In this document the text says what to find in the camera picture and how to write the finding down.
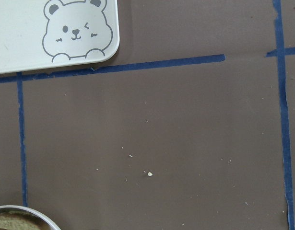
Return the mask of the white plate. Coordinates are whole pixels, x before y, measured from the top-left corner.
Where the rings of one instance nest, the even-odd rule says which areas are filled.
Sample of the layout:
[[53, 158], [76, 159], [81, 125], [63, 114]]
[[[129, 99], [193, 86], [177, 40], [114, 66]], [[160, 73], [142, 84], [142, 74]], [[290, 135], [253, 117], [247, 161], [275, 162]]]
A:
[[15, 205], [4, 205], [4, 206], [0, 206], [0, 213], [2, 213], [2, 212], [22, 212], [22, 213], [30, 214], [30, 215], [36, 216], [36, 217], [42, 219], [44, 222], [46, 222], [50, 226], [51, 230], [61, 230], [61, 228], [53, 220], [51, 220], [48, 216], [42, 214], [39, 211], [28, 208], [28, 207], [15, 206]]

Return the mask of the cream bear tray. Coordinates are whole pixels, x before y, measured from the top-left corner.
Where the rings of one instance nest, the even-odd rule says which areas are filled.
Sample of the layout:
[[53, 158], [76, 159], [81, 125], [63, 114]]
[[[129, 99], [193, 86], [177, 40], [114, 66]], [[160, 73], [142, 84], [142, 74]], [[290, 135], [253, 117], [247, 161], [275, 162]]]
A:
[[104, 62], [119, 41], [115, 0], [0, 0], [0, 74]]

